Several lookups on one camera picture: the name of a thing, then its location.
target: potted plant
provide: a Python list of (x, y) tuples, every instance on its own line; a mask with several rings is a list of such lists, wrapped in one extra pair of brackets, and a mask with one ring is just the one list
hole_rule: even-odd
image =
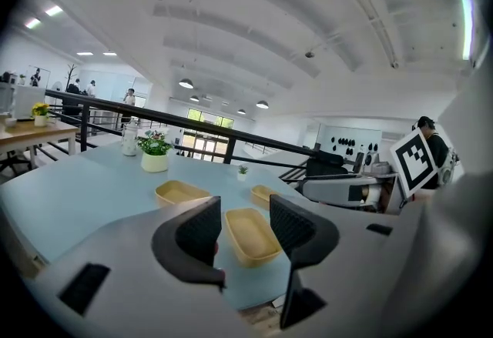
[(245, 182), (245, 179), (247, 178), (247, 172), (248, 172), (247, 166), (238, 167), (238, 180), (240, 182)]
[(32, 115), (34, 116), (34, 125), (36, 127), (45, 127), (48, 123), (48, 104), (37, 102), (32, 107)]
[(139, 137), (137, 145), (144, 152), (141, 166), (147, 172), (161, 172), (168, 169), (168, 151), (173, 145), (165, 141), (165, 135), (156, 130), (146, 131), (146, 137)]

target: wooden tray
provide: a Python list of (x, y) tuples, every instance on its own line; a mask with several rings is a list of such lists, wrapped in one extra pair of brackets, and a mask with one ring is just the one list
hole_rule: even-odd
[(257, 185), (252, 188), (252, 195), (250, 200), (256, 206), (270, 210), (270, 195), (271, 194), (279, 194), (278, 192), (274, 192), (271, 188), (264, 185)]
[(258, 267), (281, 253), (279, 241), (259, 211), (233, 209), (225, 213), (225, 220), (228, 236), (242, 266)]
[(159, 206), (169, 206), (208, 196), (210, 193), (206, 190), (180, 181), (168, 181), (156, 188), (156, 199)]

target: white ceiling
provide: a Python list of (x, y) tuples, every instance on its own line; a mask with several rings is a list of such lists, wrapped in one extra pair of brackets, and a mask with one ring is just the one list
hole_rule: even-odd
[[(351, 111), (413, 117), (415, 112), (406, 109), (389, 111), (379, 90), (389, 87), (398, 94), (393, 101), (409, 104), (416, 104), (413, 95), (429, 90), (445, 101), (455, 93), (459, 75), (471, 69), (461, 59), (461, 0), (55, 1), (172, 97), (209, 95), (235, 102), (249, 115)], [(66, 27), (67, 39), (77, 43), (59, 35), (61, 49), (106, 50), (76, 27)], [(78, 37), (69, 38), (72, 32)], [(48, 32), (43, 38), (57, 43)], [(305, 57), (308, 51), (314, 58)], [(196, 89), (177, 86), (183, 77), (192, 79)], [(375, 97), (357, 107), (350, 92), (365, 82), (373, 85)], [(332, 85), (343, 85), (347, 98), (341, 99)], [(312, 92), (318, 97), (312, 99)], [(268, 112), (255, 108), (259, 99), (269, 101)]]
[[(87, 32), (79, 23), (66, 12), (48, 16), (45, 11), (58, 4), (53, 0), (19, 0), (10, 14), (10, 25), (19, 29), (23, 35), (41, 40), (50, 45), (56, 52), (69, 56), (80, 63), (109, 63), (122, 64), (118, 56), (106, 56), (103, 52), (110, 49), (105, 47), (93, 35)], [(31, 19), (41, 21), (32, 29), (25, 27)], [(79, 56), (77, 52), (92, 52), (93, 56)]]

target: bare tree decoration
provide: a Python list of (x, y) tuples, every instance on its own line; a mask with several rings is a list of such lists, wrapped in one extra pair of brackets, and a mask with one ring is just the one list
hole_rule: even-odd
[(69, 76), (66, 77), (67, 78), (67, 86), (65, 87), (65, 91), (67, 91), (67, 89), (69, 88), (69, 85), (70, 85), (70, 79), (72, 79), (74, 76), (76, 76), (77, 74), (72, 74), (72, 72), (77, 68), (77, 66), (75, 64), (72, 64), (72, 65), (68, 65), (69, 66)]

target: ceiling light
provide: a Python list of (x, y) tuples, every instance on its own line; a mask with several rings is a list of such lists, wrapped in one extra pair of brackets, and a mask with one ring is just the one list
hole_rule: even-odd
[(462, 9), (464, 11), (464, 49), (462, 50), (462, 58), (469, 60), (471, 57), (472, 45), (472, 0), (462, 0)]
[(40, 23), (41, 22), (39, 21), (39, 19), (34, 18), (33, 20), (30, 20), (29, 22), (27, 22), (25, 24), (25, 27), (33, 28), (33, 27), (36, 27), (37, 25), (39, 25)]
[(45, 11), (45, 13), (48, 14), (49, 16), (59, 14), (60, 12), (63, 12), (63, 10), (60, 7), (58, 7), (57, 5), (55, 5), (55, 7), (51, 7), (49, 10)]
[(183, 78), (179, 81), (179, 85), (187, 89), (193, 89), (193, 83), (188, 78)]
[(257, 107), (262, 108), (262, 109), (269, 109), (269, 104), (267, 104), (267, 101), (260, 100), (257, 103)]

